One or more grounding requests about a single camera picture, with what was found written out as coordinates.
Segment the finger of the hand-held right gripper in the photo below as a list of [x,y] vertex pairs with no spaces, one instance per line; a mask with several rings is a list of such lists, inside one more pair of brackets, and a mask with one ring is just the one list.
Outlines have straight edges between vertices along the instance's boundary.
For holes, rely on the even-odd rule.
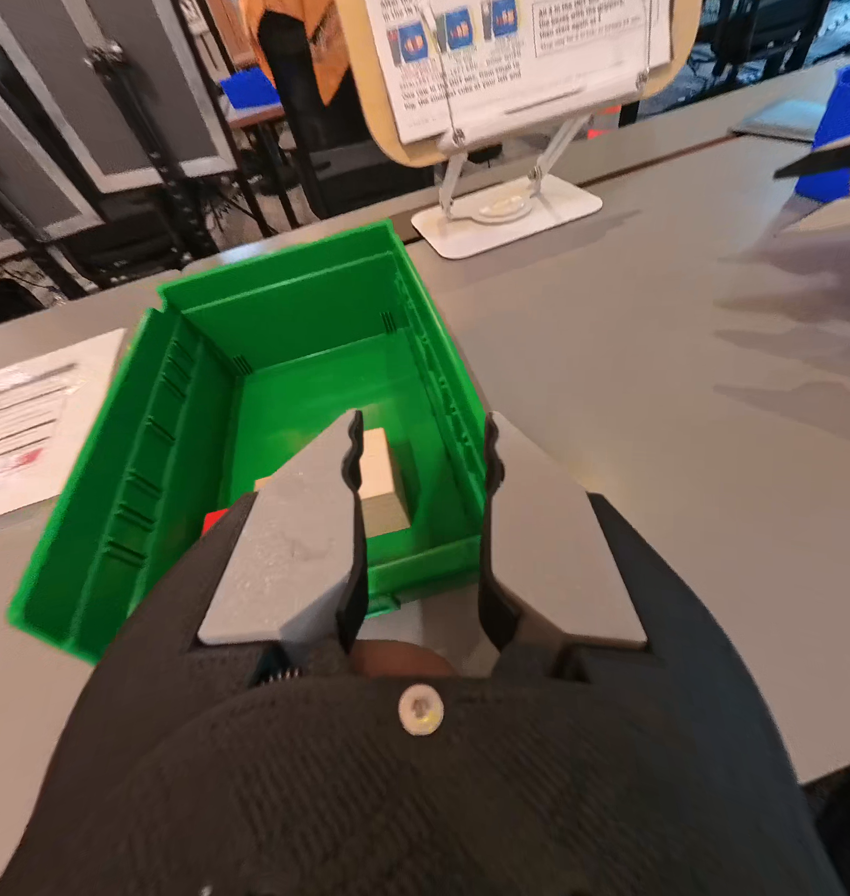
[[841,169],[850,169],[850,136],[813,149],[806,156],[779,168],[773,178],[820,175]]
[[820,203],[794,194],[768,233],[773,238],[850,238],[850,196]]

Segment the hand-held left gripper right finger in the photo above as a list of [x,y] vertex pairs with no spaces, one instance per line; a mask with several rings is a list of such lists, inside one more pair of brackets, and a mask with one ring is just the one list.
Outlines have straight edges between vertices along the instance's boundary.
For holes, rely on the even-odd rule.
[[492,646],[646,648],[584,487],[498,412],[485,420],[484,457],[478,616]]

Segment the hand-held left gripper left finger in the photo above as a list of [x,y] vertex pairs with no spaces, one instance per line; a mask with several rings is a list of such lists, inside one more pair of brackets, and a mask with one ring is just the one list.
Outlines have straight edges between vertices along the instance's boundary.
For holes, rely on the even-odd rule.
[[207,613],[202,644],[349,651],[368,609],[359,498],[363,416],[348,409],[256,493]]

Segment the blue plastic bin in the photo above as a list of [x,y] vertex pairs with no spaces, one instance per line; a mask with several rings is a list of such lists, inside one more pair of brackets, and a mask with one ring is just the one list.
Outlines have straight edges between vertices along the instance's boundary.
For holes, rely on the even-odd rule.
[[[825,148],[829,143],[850,136],[850,65],[836,74],[836,83],[816,130],[812,149]],[[834,169],[814,175],[803,175],[795,186],[798,196],[829,203],[850,194],[850,169]]]

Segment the large natural wooden cube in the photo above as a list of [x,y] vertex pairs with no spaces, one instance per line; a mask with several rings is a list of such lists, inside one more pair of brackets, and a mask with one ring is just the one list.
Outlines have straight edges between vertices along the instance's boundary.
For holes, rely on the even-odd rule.
[[384,428],[363,432],[359,498],[365,534],[374,539],[411,527],[404,482]]

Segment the green plastic bin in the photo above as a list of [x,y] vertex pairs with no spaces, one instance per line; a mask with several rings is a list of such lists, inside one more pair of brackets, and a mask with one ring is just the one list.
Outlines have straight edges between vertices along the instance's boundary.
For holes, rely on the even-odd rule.
[[411,526],[369,537],[369,614],[474,575],[485,410],[388,221],[171,281],[149,309],[7,621],[95,664],[224,509],[348,409]]

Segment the grey desk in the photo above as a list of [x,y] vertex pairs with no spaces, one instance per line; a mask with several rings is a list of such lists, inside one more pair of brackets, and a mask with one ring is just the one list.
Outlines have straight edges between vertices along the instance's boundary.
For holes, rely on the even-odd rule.
[[[793,195],[773,174],[797,145],[694,136],[669,160],[680,116],[565,153],[576,183],[581,152],[616,173],[587,180],[592,216],[467,260],[405,249],[485,415],[605,498],[693,590],[806,782],[850,766],[850,238],[773,238]],[[371,207],[226,258],[380,221]],[[0,369],[119,328],[129,349],[161,286],[226,265],[2,324]],[[59,498],[0,517],[0,795],[27,808],[96,664],[7,621]]]

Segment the printed paper sheet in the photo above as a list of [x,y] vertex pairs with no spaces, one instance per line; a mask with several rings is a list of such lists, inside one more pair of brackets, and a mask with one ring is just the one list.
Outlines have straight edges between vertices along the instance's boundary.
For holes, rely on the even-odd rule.
[[110,330],[0,369],[0,517],[61,494],[125,334]]

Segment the instruction sheet on stand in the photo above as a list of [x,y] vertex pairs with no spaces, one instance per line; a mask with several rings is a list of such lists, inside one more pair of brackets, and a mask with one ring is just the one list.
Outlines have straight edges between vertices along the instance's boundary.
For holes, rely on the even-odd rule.
[[[597,196],[553,175],[552,168],[594,113],[651,97],[673,80],[689,56],[702,11],[699,1],[670,1],[671,60],[649,73],[636,92],[580,108],[546,104],[530,114],[506,115],[486,126],[452,126],[441,136],[402,144],[386,93],[367,2],[374,1],[337,2],[362,112],[371,136],[392,161],[416,168],[446,163],[436,204],[416,212],[411,219],[417,233],[446,260],[467,259],[598,212],[602,202]],[[555,131],[525,175],[454,196],[471,152],[539,126],[554,126]]]

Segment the black perforated stand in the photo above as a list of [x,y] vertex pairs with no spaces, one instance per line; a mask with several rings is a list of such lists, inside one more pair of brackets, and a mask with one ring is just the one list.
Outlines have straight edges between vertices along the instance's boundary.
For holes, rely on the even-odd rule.
[[157,173],[170,205],[173,227],[186,251],[195,259],[213,255],[216,243],[207,229],[195,189],[149,113],[125,51],[117,42],[102,38],[99,46],[88,51],[87,62]]

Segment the small wooden table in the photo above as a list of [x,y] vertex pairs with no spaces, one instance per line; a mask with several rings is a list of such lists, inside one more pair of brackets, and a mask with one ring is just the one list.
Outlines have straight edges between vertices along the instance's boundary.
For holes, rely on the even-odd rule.
[[244,162],[253,159],[251,172],[260,192],[278,198],[290,229],[296,230],[300,223],[288,190],[299,182],[276,131],[276,125],[285,118],[281,105],[235,108],[225,95],[220,96],[219,105],[230,129],[242,133],[249,145],[248,150],[240,151],[240,156]]

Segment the small blue bin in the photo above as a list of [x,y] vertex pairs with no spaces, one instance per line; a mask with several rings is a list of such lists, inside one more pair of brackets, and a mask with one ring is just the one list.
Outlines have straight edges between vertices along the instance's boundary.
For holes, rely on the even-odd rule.
[[277,89],[257,65],[221,79],[219,86],[236,110],[281,105]]

